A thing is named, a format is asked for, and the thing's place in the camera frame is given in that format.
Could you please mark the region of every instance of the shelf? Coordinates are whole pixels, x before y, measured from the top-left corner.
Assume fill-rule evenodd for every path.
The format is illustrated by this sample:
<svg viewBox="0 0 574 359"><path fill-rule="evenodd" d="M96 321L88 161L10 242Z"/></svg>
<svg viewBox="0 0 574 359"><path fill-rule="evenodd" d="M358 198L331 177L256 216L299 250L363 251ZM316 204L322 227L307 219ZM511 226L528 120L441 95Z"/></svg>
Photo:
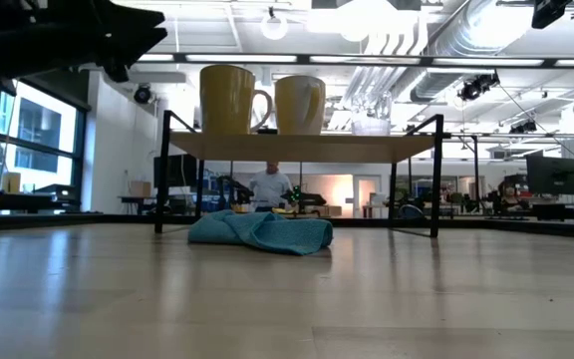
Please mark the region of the shelf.
<svg viewBox="0 0 574 359"><path fill-rule="evenodd" d="M208 161L391 164L433 147L432 136L279 136L171 133L170 142Z"/></svg>

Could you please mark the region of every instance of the mug handle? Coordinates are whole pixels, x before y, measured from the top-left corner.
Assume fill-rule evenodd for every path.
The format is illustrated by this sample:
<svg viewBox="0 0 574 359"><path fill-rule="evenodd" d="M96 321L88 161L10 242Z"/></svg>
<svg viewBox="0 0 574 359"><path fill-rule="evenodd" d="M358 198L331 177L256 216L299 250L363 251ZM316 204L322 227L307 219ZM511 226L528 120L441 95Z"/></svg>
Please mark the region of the mug handle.
<svg viewBox="0 0 574 359"><path fill-rule="evenodd" d="M256 95L262 95L265 97L265 100L267 100L267 113L265 114L265 116L263 117L263 119L260 121L260 124L254 126L253 128L251 128L250 132L253 134L256 131L260 130L260 128L265 125L265 123L267 122L267 120L269 119L269 117L271 116L271 110L273 109L273 101L271 100L271 96L269 96L269 94L267 94L266 92L262 91L262 90L254 90L254 97Z"/></svg>
<svg viewBox="0 0 574 359"><path fill-rule="evenodd" d="M320 87L311 86L309 87L309 109L307 109L307 115L305 117L305 124L309 126L314 121L316 113L318 112L318 104L320 102Z"/></svg>

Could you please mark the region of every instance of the wooden floor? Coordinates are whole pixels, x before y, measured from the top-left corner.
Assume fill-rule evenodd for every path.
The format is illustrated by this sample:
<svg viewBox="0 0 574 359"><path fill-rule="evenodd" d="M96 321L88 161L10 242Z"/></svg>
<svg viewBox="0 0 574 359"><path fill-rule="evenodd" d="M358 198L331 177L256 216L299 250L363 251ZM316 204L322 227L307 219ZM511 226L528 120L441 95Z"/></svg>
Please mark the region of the wooden floor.
<svg viewBox="0 0 574 359"><path fill-rule="evenodd" d="M338 229L292 257L152 232L0 232L0 358L574 358L574 238Z"/></svg>

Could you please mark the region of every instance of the computer screen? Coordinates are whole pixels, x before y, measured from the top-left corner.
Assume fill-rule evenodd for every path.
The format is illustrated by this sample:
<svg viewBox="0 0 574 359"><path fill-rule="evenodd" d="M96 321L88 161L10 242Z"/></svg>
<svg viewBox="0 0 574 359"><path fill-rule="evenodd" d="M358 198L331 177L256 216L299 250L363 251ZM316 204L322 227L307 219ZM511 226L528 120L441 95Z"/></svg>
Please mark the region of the computer screen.
<svg viewBox="0 0 574 359"><path fill-rule="evenodd" d="M154 187L158 188L160 157L154 158ZM167 186L196 186L198 184L197 160L192 155L176 155L167 158Z"/></svg>
<svg viewBox="0 0 574 359"><path fill-rule="evenodd" d="M533 193L574 194L574 160L526 157L528 188Z"/></svg>

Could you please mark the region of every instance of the yellow mug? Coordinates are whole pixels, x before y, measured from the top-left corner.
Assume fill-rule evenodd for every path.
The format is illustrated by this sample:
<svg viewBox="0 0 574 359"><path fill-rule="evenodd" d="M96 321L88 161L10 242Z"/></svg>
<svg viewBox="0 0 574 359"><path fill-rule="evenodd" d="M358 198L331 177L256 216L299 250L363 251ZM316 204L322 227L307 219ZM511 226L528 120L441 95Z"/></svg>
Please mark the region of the yellow mug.
<svg viewBox="0 0 574 359"><path fill-rule="evenodd" d="M278 80L276 117L280 135L320 135L325 118L325 83L311 76Z"/></svg>
<svg viewBox="0 0 574 359"><path fill-rule="evenodd" d="M254 90L254 74L229 65L208 66L200 72L202 131L207 135L247 135L256 132L271 116L272 99ZM252 102L256 95L267 100L267 114L250 129Z"/></svg>

